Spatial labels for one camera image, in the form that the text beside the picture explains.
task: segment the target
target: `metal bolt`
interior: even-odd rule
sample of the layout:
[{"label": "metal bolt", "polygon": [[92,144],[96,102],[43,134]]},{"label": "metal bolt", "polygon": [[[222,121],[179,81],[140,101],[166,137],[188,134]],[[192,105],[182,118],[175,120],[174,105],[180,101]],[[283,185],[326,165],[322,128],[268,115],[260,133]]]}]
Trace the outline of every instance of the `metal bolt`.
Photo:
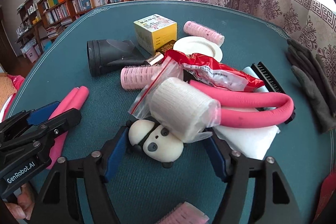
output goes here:
[{"label": "metal bolt", "polygon": [[65,162],[65,157],[59,157],[58,159],[57,159],[57,162],[59,163],[59,164],[62,164],[62,163],[64,163]]},{"label": "metal bolt", "polygon": [[266,158],[266,161],[269,163],[269,164],[273,164],[275,162],[274,158],[272,157],[267,157]]},{"label": "metal bolt", "polygon": [[41,144],[41,143],[40,143],[39,141],[36,141],[36,142],[33,143],[33,146],[34,146],[34,147],[38,147],[40,144]]},{"label": "metal bolt", "polygon": [[94,158],[98,158],[98,157],[100,157],[101,156],[101,152],[100,151],[93,151],[92,153],[91,153],[91,156],[92,157],[94,157]]},{"label": "metal bolt", "polygon": [[233,150],[233,151],[232,151],[232,155],[235,156],[235,157],[240,157],[241,152],[239,152],[239,151],[237,151],[237,150]]}]

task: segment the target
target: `wooden floor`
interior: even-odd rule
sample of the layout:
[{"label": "wooden floor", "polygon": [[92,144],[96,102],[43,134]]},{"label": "wooden floor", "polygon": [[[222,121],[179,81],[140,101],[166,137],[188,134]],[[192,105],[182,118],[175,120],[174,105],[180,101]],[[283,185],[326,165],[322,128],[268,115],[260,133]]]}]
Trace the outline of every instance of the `wooden floor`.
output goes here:
[{"label": "wooden floor", "polygon": [[37,61],[32,63],[28,58],[24,58],[23,55],[20,55],[17,57],[17,62],[13,68],[8,70],[7,73],[10,75],[21,75],[26,78],[36,62]]}]

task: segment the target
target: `pink foam rod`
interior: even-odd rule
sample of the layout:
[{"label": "pink foam rod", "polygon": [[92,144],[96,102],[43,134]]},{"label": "pink foam rod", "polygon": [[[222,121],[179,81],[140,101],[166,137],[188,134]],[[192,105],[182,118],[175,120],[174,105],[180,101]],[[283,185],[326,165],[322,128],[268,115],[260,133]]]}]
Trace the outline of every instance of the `pink foam rod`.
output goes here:
[{"label": "pink foam rod", "polygon": [[[49,120],[71,108],[76,108],[78,110],[81,109],[84,104],[86,98],[89,95],[89,90],[85,86],[81,86],[80,88],[74,88],[69,92],[69,94],[61,101],[59,106],[54,110],[54,112],[49,117]],[[62,135],[55,138],[55,144],[50,150],[50,158],[52,160],[51,164],[47,167],[47,169],[51,169],[56,160],[61,156],[63,145],[65,139],[67,137],[68,132],[63,133]]]},{"label": "pink foam rod", "polygon": [[278,92],[247,93],[215,88],[191,80],[190,85],[216,99],[222,106],[235,108],[276,107],[259,112],[221,109],[221,125],[233,128],[262,128],[285,122],[293,113],[294,103],[288,95]]}]

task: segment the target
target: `green tablecloth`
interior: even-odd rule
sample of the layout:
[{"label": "green tablecloth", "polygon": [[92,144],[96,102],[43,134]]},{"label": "green tablecloth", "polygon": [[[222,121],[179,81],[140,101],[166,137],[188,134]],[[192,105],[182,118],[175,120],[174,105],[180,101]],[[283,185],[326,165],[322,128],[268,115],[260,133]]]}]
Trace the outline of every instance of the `green tablecloth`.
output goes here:
[{"label": "green tablecloth", "polygon": [[[121,88],[120,71],[92,78],[86,42],[108,38],[136,42],[133,22],[152,14],[176,21],[178,38],[186,36],[183,25],[188,20],[224,34],[223,63],[243,69],[262,61],[293,98],[296,118],[288,125],[280,125],[281,133],[275,137],[268,155],[280,164],[304,223],[308,223],[320,184],[330,172],[333,136],[317,132],[308,101],[284,54],[287,35],[282,29],[247,14],[186,1],[131,1],[96,8],[68,27],[39,59],[21,87],[10,115],[62,100],[73,87],[85,85],[90,95],[81,110],[83,118],[68,134],[63,155],[71,160],[101,148],[128,119],[127,110],[138,91]],[[47,172],[33,179],[38,189]],[[184,201],[202,210],[212,221],[225,187],[215,176],[201,143],[187,147],[168,170],[149,157],[126,155],[117,176],[107,185],[122,224],[153,224]],[[241,223],[247,223],[253,187],[250,179]],[[85,223],[91,224],[82,180],[79,194]]]}]

